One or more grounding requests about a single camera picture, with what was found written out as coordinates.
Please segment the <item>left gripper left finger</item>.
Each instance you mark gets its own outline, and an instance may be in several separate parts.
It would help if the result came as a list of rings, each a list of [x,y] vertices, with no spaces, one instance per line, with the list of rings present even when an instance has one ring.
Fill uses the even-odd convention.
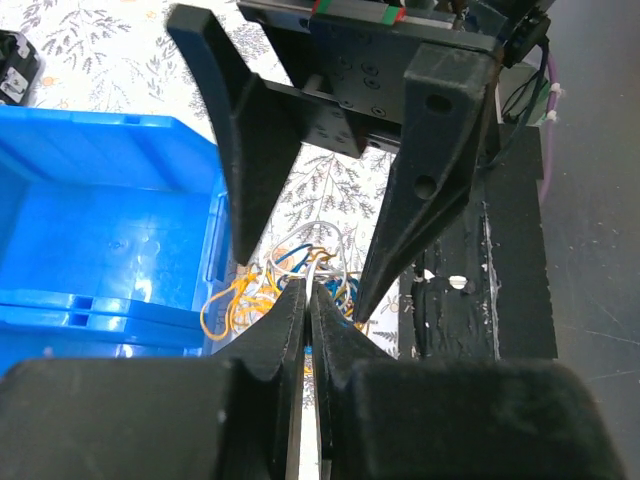
[[[206,357],[42,359],[1,381],[5,479],[294,479],[306,294]]]

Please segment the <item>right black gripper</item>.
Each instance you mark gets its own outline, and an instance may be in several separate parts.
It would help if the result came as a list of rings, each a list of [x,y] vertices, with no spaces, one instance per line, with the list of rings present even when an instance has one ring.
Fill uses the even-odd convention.
[[[214,14],[177,4],[166,29],[201,93],[246,265],[302,143],[351,157],[401,142],[360,279],[365,322],[461,213],[500,67],[543,39],[546,1],[243,1],[287,72],[251,72]]]

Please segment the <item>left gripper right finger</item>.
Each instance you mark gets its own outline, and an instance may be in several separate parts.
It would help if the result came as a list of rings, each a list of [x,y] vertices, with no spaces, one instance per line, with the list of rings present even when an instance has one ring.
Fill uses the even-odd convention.
[[[309,302],[324,479],[622,479],[587,388],[553,361],[397,360]]]

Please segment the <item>blue plastic divided bin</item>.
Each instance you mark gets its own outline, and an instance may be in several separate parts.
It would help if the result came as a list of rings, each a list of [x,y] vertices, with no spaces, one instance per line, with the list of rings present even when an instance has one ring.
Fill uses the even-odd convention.
[[[165,116],[1,110],[1,366],[200,356],[230,279],[217,147]]]

